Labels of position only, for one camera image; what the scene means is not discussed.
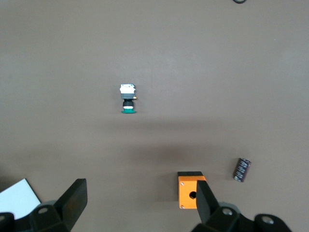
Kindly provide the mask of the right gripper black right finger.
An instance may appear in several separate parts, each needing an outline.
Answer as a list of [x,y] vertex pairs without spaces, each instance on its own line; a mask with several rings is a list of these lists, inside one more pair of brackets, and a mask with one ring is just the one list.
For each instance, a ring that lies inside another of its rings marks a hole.
[[201,223],[194,232],[290,232],[286,223],[275,215],[258,214],[246,218],[229,206],[220,206],[206,181],[197,181],[197,211]]

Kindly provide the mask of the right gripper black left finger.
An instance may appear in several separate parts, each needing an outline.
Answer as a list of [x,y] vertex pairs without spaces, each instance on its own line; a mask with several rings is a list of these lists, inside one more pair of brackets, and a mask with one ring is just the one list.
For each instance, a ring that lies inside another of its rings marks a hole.
[[87,181],[76,179],[56,201],[36,206],[16,219],[11,212],[0,214],[2,232],[70,232],[87,205]]

